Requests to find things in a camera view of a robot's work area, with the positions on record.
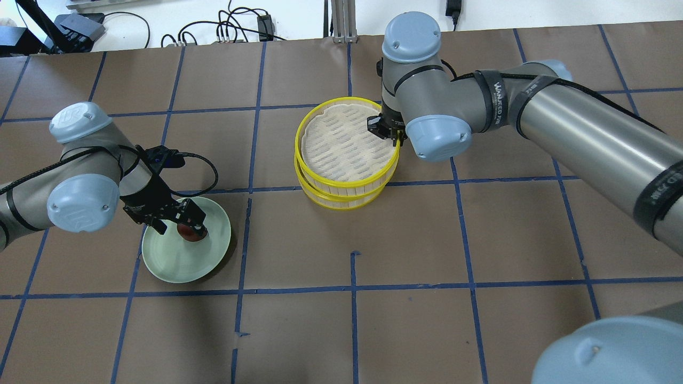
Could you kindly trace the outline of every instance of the blue tape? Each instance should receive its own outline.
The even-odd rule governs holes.
[[[602,36],[602,41],[604,42],[604,45],[607,47],[607,52],[609,53],[609,57],[612,59],[612,64],[614,64],[614,69],[617,70],[617,75],[619,75],[619,80],[622,82],[622,86],[624,87],[624,93],[626,94],[626,97],[628,98],[628,103],[631,104],[631,110],[636,115],[639,115],[638,109],[636,108],[636,103],[633,101],[633,97],[631,96],[630,89],[628,89],[628,86],[626,85],[626,79],[624,78],[624,74],[622,74],[621,68],[619,68],[619,64],[617,63],[617,57],[614,56],[614,51],[612,51],[612,46],[609,44],[609,40],[607,40],[607,34],[604,32],[604,28],[602,27],[602,24],[598,25],[598,28],[600,30],[600,35]]]
[[[24,73],[26,73],[26,67],[29,66],[29,60],[30,59],[31,59],[31,56],[26,56],[26,61],[24,61],[24,66],[21,68],[21,72],[19,72],[19,78],[17,78],[16,84],[14,84],[14,89],[12,90],[12,93],[10,94],[10,98],[7,100],[7,105],[5,106],[5,111],[2,113],[2,116],[0,117],[0,121],[2,121],[2,122],[4,122],[5,118],[7,117],[7,112],[10,110],[10,105],[12,105],[12,101],[14,100],[14,96],[16,95],[16,91],[19,89],[19,84],[21,84],[21,79],[23,79]]]
[[[104,61],[107,58],[107,52],[102,52],[102,61],[100,61],[100,67],[97,69],[97,74],[95,75],[95,82],[92,84],[92,91],[90,91],[90,97],[87,98],[88,101],[92,101],[95,96],[95,89],[97,89],[97,84],[100,82],[100,75],[102,74],[102,68],[104,68]]]
[[[247,274],[247,250],[249,248],[249,225],[251,220],[251,198],[247,200],[247,214],[245,218],[245,238],[242,243],[242,263],[240,265],[240,283],[235,311],[235,332],[240,332],[242,324],[242,301],[244,299],[245,275]]]
[[[574,222],[574,215],[572,214],[572,207],[569,204],[569,197],[567,197],[567,191],[564,187],[562,173],[560,172],[559,164],[555,159],[553,159],[553,166],[555,167],[555,173],[557,174],[557,182],[559,184],[560,193],[562,194],[562,200],[564,201],[564,208],[567,211],[569,225],[572,228],[572,235],[574,237],[574,244],[576,245],[576,252],[579,254],[579,263],[581,264],[583,277],[586,281],[588,297],[590,298],[591,306],[593,307],[593,315],[595,316],[596,320],[600,320],[600,309],[598,308],[598,302],[596,300],[595,292],[593,291],[593,285],[591,284],[591,277],[588,273],[588,266],[586,266],[586,264],[584,263],[583,248],[581,247],[581,240],[579,240],[579,232],[576,230],[576,222]]]
[[[361,253],[358,251],[351,252],[351,338],[353,345],[353,384],[359,384],[358,374],[358,305],[357,305],[357,289],[356,289],[356,256]]]
[[[133,303],[135,296],[135,283],[137,281],[137,272],[140,269],[140,258],[135,259],[135,267],[133,267],[133,276],[130,279],[130,288],[128,289],[128,300],[126,300],[126,310],[124,311],[124,319],[121,323],[121,332],[119,333],[119,342],[116,344],[116,355],[114,356],[114,367],[111,370],[111,384],[116,383],[116,376],[119,372],[119,362],[121,361],[121,352],[124,347],[124,338],[126,337],[126,328],[128,327],[128,317],[130,315],[130,306]]]
[[[474,271],[472,269],[472,259],[470,257],[469,241],[467,238],[467,226],[465,224],[465,215],[462,209],[462,194],[460,192],[460,179],[458,178],[458,170],[456,163],[451,157],[451,171],[453,172],[453,180],[456,186],[456,202],[458,205],[458,218],[460,220],[460,233],[462,235],[462,245],[465,253],[465,264],[467,265],[467,280],[470,288],[470,299],[472,304],[472,315],[474,318],[474,330],[477,336],[477,350],[479,351],[479,366],[482,370],[482,381],[488,384],[488,373],[486,370],[486,357],[484,356],[484,341],[482,340],[482,326],[479,323],[479,307],[477,306],[476,283],[474,280]]]
[[[12,349],[12,343],[14,342],[14,336],[16,336],[16,330],[19,327],[19,322],[21,321],[21,315],[24,312],[24,306],[26,305],[26,300],[29,296],[29,291],[31,290],[31,285],[33,284],[33,278],[36,276],[36,271],[38,270],[38,263],[40,263],[40,256],[42,256],[43,249],[45,248],[45,241],[50,230],[47,229],[43,233],[42,240],[40,241],[40,246],[38,247],[38,252],[36,253],[36,258],[33,261],[33,266],[31,267],[31,273],[29,274],[29,280],[26,283],[26,288],[24,288],[24,294],[22,295],[21,303],[19,303],[19,309],[16,312],[16,317],[14,318],[14,324],[12,325],[12,331],[7,340],[7,346],[5,346],[5,352],[2,356],[2,361],[0,361],[0,378],[5,370],[5,365],[7,359],[10,356],[10,350]]]
[[[517,28],[513,28],[512,33],[514,33],[514,39],[517,41],[517,49],[519,50],[519,55],[522,57],[522,63],[526,63],[527,56],[524,54],[524,47],[522,47],[522,40],[519,38]]]
[[[232,350],[232,362],[230,364],[230,384],[237,380],[237,348]]]
[[[161,145],[166,144],[166,135],[169,131],[169,123],[171,121],[171,115],[173,111],[173,104],[176,102],[176,92],[178,91],[178,83],[180,82],[180,71],[182,70],[182,62],[185,58],[185,47],[180,49],[180,59],[178,60],[178,70],[176,71],[176,80],[173,82],[173,92],[171,93],[171,101],[169,102],[169,108],[166,112],[166,122],[164,123],[164,132],[161,135]]]
[[[261,68],[258,74],[258,91],[256,94],[256,110],[254,113],[254,131],[251,137],[251,159],[249,161],[249,193],[253,192],[254,187],[254,165],[256,162],[256,145],[258,142],[258,121],[261,115],[261,93],[263,91],[263,72],[266,67],[266,47],[267,43],[263,43],[261,51]]]

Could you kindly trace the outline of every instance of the black strap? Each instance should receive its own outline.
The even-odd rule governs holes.
[[[531,100],[531,98],[534,97],[540,90],[543,90],[548,85],[556,82],[557,79],[557,77],[552,76],[537,76],[530,82],[529,86],[527,86],[522,92],[518,93],[512,101],[512,105],[510,105],[510,121],[514,122],[515,129],[525,139],[528,140],[529,138],[522,132],[522,128],[519,124],[524,107],[527,106],[527,103]]]
[[[0,220],[0,228],[2,228],[2,232],[5,233],[5,244],[2,247],[2,249],[5,249],[7,248],[7,244],[10,243],[10,231],[7,229],[7,226],[2,222],[2,220]]]
[[[491,126],[491,120],[493,120],[493,113],[491,113],[491,111],[493,110],[493,102],[491,101],[491,89],[488,87],[486,79],[481,73],[479,73],[479,71],[472,72],[471,74],[477,81],[479,90],[482,91],[482,96],[484,97],[484,109],[486,110],[486,121],[484,122],[484,128],[482,129],[482,133],[484,133],[488,131],[488,127]]]
[[[67,155],[67,153],[74,150],[80,150],[83,148],[100,148],[101,150],[111,155],[111,157],[113,157],[114,160],[116,160],[116,163],[119,166],[120,170],[120,179],[123,179],[125,171],[121,166],[121,149],[123,149],[122,147],[125,146],[120,146],[109,140],[82,138],[64,144],[64,149],[62,150],[61,158],[59,160],[64,160],[64,157]]]
[[[396,85],[393,86],[393,93],[389,92],[389,94],[392,96],[395,96],[396,92],[398,91],[398,88],[401,86],[401,84],[403,84],[403,82],[405,80],[408,80],[409,78],[415,76],[418,73],[425,72],[428,70],[440,70],[441,72],[445,72],[443,70],[442,66],[437,66],[435,64],[430,64],[428,66],[422,66],[422,67],[416,68],[416,69],[411,70],[410,72],[404,74],[403,77],[398,79],[398,81],[396,82]]]
[[[497,70],[478,70],[474,72],[474,78],[482,89],[486,103],[486,124],[481,133],[507,125],[507,90],[501,73]]]
[[[128,176],[129,173],[132,172],[132,171],[138,166],[138,164],[140,164],[140,153],[139,153],[138,151],[136,151],[135,148],[131,148],[131,147],[128,147],[128,146],[119,145],[119,148],[121,148],[121,149],[123,149],[123,150],[127,150],[127,151],[129,151],[129,152],[132,152],[133,154],[136,155],[136,156],[135,156],[135,161],[133,161],[133,164],[132,164],[128,169],[126,169],[126,170],[124,171],[124,174],[123,174],[123,176],[121,177],[121,179],[123,180],[124,177]]]
[[[36,228],[29,224],[28,221],[24,220],[19,211],[16,209],[16,205],[14,205],[14,189],[10,189],[7,192],[7,205],[10,207],[10,212],[12,213],[12,216],[14,216],[14,219],[23,225],[24,228],[34,232],[42,231],[40,228]]]
[[[641,192],[633,208],[633,219],[654,236],[654,224],[664,219],[671,206],[683,196],[683,161],[659,174]]]

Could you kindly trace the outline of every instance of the black cable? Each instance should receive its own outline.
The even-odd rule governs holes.
[[[21,14],[21,11],[19,10],[19,3],[14,0],[14,5],[16,5],[16,11],[19,13],[19,17],[21,17],[21,20],[24,22],[24,26],[26,26],[26,29],[29,28],[29,25],[26,23],[26,20],[24,20],[24,15]]]
[[[181,35],[185,31],[185,29],[187,29],[193,25],[197,25],[197,24],[220,24],[220,23],[217,21],[209,21],[209,20],[193,21],[192,23],[185,25],[183,28],[180,28],[180,30],[178,32],[178,41],[182,41]]]
[[[38,171],[35,171],[35,172],[31,173],[31,174],[28,174],[28,175],[26,175],[26,176],[20,178],[19,180],[13,181],[13,182],[11,182],[10,184],[5,185],[3,188],[0,189],[0,195],[3,195],[3,194],[5,194],[5,193],[7,193],[10,189],[14,189],[14,188],[18,187],[19,185],[21,185],[21,184],[23,184],[23,183],[25,183],[25,182],[27,182],[27,181],[33,179],[33,178],[37,178],[38,176],[40,176],[40,175],[42,175],[42,174],[45,174],[45,173],[47,173],[47,172],[50,172],[50,171],[53,170],[53,169],[59,168],[59,167],[61,167],[62,165],[65,165],[65,164],[67,164],[67,163],[70,163],[70,162],[72,162],[72,161],[74,161],[74,160],[76,160],[76,159],[79,159],[79,158],[81,158],[81,157],[87,156],[87,155],[89,155],[89,154],[93,154],[93,153],[95,153],[95,152],[100,152],[100,151],[103,151],[103,150],[105,150],[103,147],[91,147],[91,148],[88,148],[88,149],[84,150],[83,152],[79,152],[79,153],[77,153],[77,154],[75,154],[75,155],[73,155],[73,156],[67,157],[67,158],[64,159],[64,160],[60,160],[60,161],[58,161],[58,162],[56,162],[56,163],[54,163],[54,164],[52,164],[52,165],[49,165],[49,166],[47,166],[47,167],[45,167],[45,168],[43,168],[43,169],[39,169]]]
[[[470,79],[473,77],[474,77],[473,73],[467,73],[467,74],[464,74],[460,77],[456,77],[455,79],[453,79],[451,81]],[[501,73],[501,77],[503,77],[504,79],[534,80],[538,76],[535,74]],[[576,90],[579,90],[579,91],[587,94],[588,96],[592,96],[592,97],[598,99],[598,101],[603,102],[604,104],[607,104],[608,106],[618,110],[619,112],[624,113],[625,115],[638,120],[639,122],[649,126],[650,128],[653,128],[656,131],[659,131],[661,133],[666,134],[666,132],[662,131],[661,129],[659,129],[659,127],[652,124],[651,122],[648,122],[647,120],[643,119],[642,117],[636,115],[635,113],[633,113],[633,112],[629,111],[628,109],[622,107],[621,105],[617,104],[616,102],[609,100],[608,98],[604,97],[603,95],[599,94],[598,92],[593,91],[592,89],[590,89],[584,85],[575,83],[573,81],[560,79],[560,78],[556,79],[553,84],[564,85],[564,86],[571,87],[571,88],[574,88]]]
[[[280,36],[273,35],[273,34],[271,34],[271,33],[262,33],[262,32],[260,32],[260,31],[254,31],[253,29],[249,29],[249,28],[240,28],[240,27],[236,27],[236,28],[237,28],[237,29],[240,29],[240,30],[242,30],[242,31],[265,34],[266,36],[271,36],[271,37],[276,38],[276,39],[278,39],[278,40],[287,41],[287,39],[281,38]]]
[[[209,164],[209,167],[211,167],[211,170],[214,172],[214,182],[207,189],[204,189],[204,190],[196,192],[196,193],[180,193],[180,192],[174,191],[173,189],[169,188],[169,191],[171,193],[173,193],[174,195],[176,195],[178,197],[197,197],[197,196],[203,195],[203,194],[211,191],[214,187],[216,187],[216,184],[218,184],[218,170],[216,169],[216,166],[213,165],[213,163],[211,163],[209,161],[209,159],[207,159],[206,157],[204,157],[200,154],[195,154],[195,153],[190,153],[190,152],[178,152],[177,155],[180,155],[182,157],[195,157],[195,158],[197,158],[199,160],[203,160],[205,163]]]
[[[264,10],[263,8],[256,8],[256,9],[257,9],[257,10],[263,10],[264,12],[266,12],[266,10]],[[266,21],[263,20],[263,19],[261,18],[261,15],[260,15],[258,12],[256,12],[256,10],[254,10],[254,9],[252,9],[252,8],[237,7],[237,8],[235,8],[234,10],[230,11],[230,15],[232,15],[232,14],[245,14],[245,13],[247,13],[247,12],[251,12],[251,13],[255,14],[255,15],[256,15],[256,20],[260,21],[261,24],[263,24],[263,30],[264,30],[264,31],[268,31],[268,27],[266,26]],[[262,33],[262,32],[258,32],[258,34],[259,34],[259,38],[260,38],[261,36],[266,36],[266,37],[272,36],[272,35],[270,35],[269,33],[266,33],[266,32],[263,32],[263,33]]]
[[[451,73],[453,74],[453,80],[455,80],[458,77],[458,75],[456,74],[456,70],[454,70],[453,67],[451,66],[451,64],[449,64],[448,61],[445,61],[444,59],[441,59],[441,63],[444,66],[446,66],[446,68],[448,68],[448,70],[451,71]]]
[[[223,22],[223,20],[221,19],[221,14],[222,14],[222,13],[225,13],[225,14],[227,15],[227,20],[225,20],[225,21],[230,22],[230,19],[232,19],[232,20],[235,22],[236,25],[238,25],[240,28],[242,28],[242,25],[240,24],[239,21],[237,21],[237,18],[235,18],[235,16],[232,16],[232,14],[229,13],[228,11],[224,11],[224,10],[219,10],[219,11],[218,11],[218,22],[219,22],[219,23],[222,23],[222,22]],[[235,27],[235,25],[228,25],[228,24],[225,24],[225,35],[227,35],[227,39],[228,39],[228,40],[230,40],[230,34],[229,34],[228,31],[227,31],[228,27],[233,27],[233,28],[234,28],[234,31],[235,31],[235,38],[234,38],[234,40],[233,40],[232,42],[237,42],[237,29],[238,29],[238,28]],[[221,24],[219,24],[218,26],[216,26],[216,31],[218,31],[220,28],[221,28]],[[242,31],[242,37],[245,38],[245,42],[249,42],[249,39],[247,38],[247,34],[246,34],[244,31]]]
[[[234,10],[231,10],[231,9],[230,9],[230,6],[231,6],[231,5],[232,5],[232,0],[229,0],[229,1],[227,2],[227,11],[228,11],[228,12],[233,12],[233,11],[234,11]],[[254,10],[256,10],[256,11],[263,11],[263,12],[265,12],[265,14],[267,14],[267,15],[269,14],[268,11],[266,11],[266,10],[263,9],[263,8],[251,8],[251,9],[254,9]]]
[[[173,37],[173,35],[169,35],[168,33],[166,33],[164,36],[161,37],[161,48],[164,47],[164,39],[167,38],[167,37],[168,37],[168,38],[171,38],[171,40],[173,40],[173,43],[174,43],[175,45],[178,45],[178,41],[176,41],[176,38]]]
[[[110,15],[113,15],[113,14],[128,14],[128,15],[131,15],[131,16],[135,16],[135,17],[139,18],[140,20],[144,21],[144,22],[145,22],[145,25],[147,25],[147,42],[145,43],[145,48],[147,48],[147,47],[150,46],[150,38],[152,37],[152,28],[150,28],[150,24],[147,22],[147,20],[146,20],[144,17],[142,17],[142,16],[140,16],[140,15],[138,15],[138,14],[134,14],[134,13],[132,13],[132,12],[117,11],[117,12],[112,12],[112,13],[105,14],[104,18],[106,19],[107,16],[110,16]]]
[[[185,43],[185,45],[187,45],[187,40],[185,40],[186,34],[192,36],[192,40],[195,41],[195,45],[199,45],[199,43],[197,43],[197,38],[193,34],[189,33],[188,31],[185,31],[182,33],[182,42]]]

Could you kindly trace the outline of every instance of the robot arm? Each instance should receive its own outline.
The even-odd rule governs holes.
[[[407,136],[418,157],[442,161],[466,150],[473,133],[511,124],[683,255],[683,144],[569,82],[559,61],[449,81],[440,47],[426,14],[389,23],[378,65],[382,114],[368,119],[369,131],[401,144]]]
[[[136,223],[161,234],[165,219],[183,224],[178,228],[186,240],[206,235],[204,212],[190,199],[175,201],[159,176],[164,166],[183,166],[183,154],[164,147],[134,148],[92,102],[60,111],[50,132],[64,145],[61,161],[0,185],[0,251],[53,225],[71,232],[99,230],[112,220],[119,198]]]
[[[514,125],[683,255],[681,143],[569,82],[558,61],[449,81],[438,57],[440,36],[426,14],[389,23],[378,63],[382,113],[368,118],[370,132],[394,145],[409,138],[418,157],[443,161],[466,150],[473,133]],[[679,383],[681,345],[683,302],[598,320],[549,346],[532,383]]]

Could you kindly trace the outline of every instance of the yellow steamer rim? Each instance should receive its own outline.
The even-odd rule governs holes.
[[[400,151],[399,146],[394,147],[391,158],[381,170],[362,180],[331,180],[314,172],[306,164],[302,155],[302,138],[306,133],[306,128],[315,117],[322,115],[326,109],[335,105],[349,104],[371,107],[376,113],[381,111],[379,104],[368,99],[358,97],[335,98],[313,108],[304,117],[301,124],[299,124],[294,140],[294,169],[299,184],[301,184],[302,189],[313,202],[325,208],[335,210],[360,208],[374,200],[391,179],[398,164]]]

